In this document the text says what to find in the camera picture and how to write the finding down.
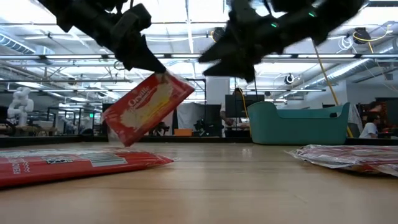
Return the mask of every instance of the black monitor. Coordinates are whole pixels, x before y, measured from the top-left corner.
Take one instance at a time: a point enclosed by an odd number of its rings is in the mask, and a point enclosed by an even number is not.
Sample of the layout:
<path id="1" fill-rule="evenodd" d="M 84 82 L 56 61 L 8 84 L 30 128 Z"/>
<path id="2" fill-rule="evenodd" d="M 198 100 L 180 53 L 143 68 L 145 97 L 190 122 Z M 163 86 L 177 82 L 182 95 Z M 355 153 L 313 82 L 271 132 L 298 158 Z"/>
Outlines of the black monitor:
<path id="1" fill-rule="evenodd" d="M 244 102 L 246 108 L 253 103 L 265 100 L 264 95 L 245 95 Z M 227 118 L 245 118 L 246 112 L 243 106 L 241 95 L 225 95 L 225 114 Z"/>
<path id="2" fill-rule="evenodd" d="M 386 101 L 386 111 L 388 122 L 398 125 L 398 100 Z"/>

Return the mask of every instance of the teal container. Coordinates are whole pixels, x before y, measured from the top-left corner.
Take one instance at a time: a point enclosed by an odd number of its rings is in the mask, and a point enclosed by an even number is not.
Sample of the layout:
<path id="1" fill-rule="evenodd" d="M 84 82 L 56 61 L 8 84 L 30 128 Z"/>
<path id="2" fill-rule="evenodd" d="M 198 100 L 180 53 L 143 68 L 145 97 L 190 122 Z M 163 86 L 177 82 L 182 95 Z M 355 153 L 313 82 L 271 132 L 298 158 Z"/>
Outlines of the teal container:
<path id="1" fill-rule="evenodd" d="M 348 112 L 349 103 L 316 110 L 277 110 L 271 102 L 248 107 L 253 142 L 268 145 L 342 145 Z"/>

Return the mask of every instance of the red package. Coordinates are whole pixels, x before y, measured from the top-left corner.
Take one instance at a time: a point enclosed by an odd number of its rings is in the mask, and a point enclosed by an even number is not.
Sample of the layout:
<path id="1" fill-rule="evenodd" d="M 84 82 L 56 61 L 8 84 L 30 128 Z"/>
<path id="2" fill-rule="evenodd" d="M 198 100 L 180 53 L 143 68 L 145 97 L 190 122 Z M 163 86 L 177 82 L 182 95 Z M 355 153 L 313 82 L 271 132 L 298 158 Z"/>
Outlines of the red package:
<path id="1" fill-rule="evenodd" d="M 289 152 L 297 159 L 331 169 L 398 177 L 398 146 L 317 146 Z"/>
<path id="2" fill-rule="evenodd" d="M 0 151 L 0 187 L 142 170 L 173 162 L 124 148 Z"/>
<path id="3" fill-rule="evenodd" d="M 171 113 L 194 91 L 186 80 L 152 74 L 103 114 L 108 126 L 125 146 L 131 146 Z"/>

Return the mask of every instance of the barcode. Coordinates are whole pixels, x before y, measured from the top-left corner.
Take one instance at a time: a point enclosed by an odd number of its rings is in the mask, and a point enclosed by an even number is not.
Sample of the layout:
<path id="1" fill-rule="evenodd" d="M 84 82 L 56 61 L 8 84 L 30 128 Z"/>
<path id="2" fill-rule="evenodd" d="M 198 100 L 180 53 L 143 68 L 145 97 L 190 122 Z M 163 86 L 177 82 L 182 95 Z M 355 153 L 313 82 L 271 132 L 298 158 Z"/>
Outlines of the barcode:
<path id="1" fill-rule="evenodd" d="M 119 157 L 112 153 L 90 153 L 81 155 L 80 157 L 90 160 L 93 167 L 127 164 L 125 158 Z"/>

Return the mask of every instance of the white wall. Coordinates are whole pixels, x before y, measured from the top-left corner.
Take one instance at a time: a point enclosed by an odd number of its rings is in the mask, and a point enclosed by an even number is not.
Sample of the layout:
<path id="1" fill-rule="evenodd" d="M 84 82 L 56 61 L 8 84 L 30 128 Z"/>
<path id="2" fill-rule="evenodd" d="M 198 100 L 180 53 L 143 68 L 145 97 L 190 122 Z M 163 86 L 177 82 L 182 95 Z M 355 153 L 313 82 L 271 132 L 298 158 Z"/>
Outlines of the white wall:
<path id="1" fill-rule="evenodd" d="M 209 105 L 225 103 L 225 95 L 231 94 L 229 77 L 206 77 L 206 100 Z"/>
<path id="2" fill-rule="evenodd" d="M 384 85 L 349 84 L 347 85 L 347 95 L 350 103 L 367 104 L 376 98 L 398 97 L 398 91 L 390 90 Z"/>
<path id="3" fill-rule="evenodd" d="M 304 96 L 304 100 L 302 101 L 290 100 L 287 102 L 287 105 L 278 106 L 278 109 L 303 109 L 307 107 L 309 107 L 309 109 L 320 109 L 322 108 L 322 104 L 334 105 L 335 100 L 329 87 L 326 86 L 324 89 L 326 89 L 324 92 L 309 92 Z M 340 104 L 348 102 L 345 80 L 333 86 L 333 91 Z"/>

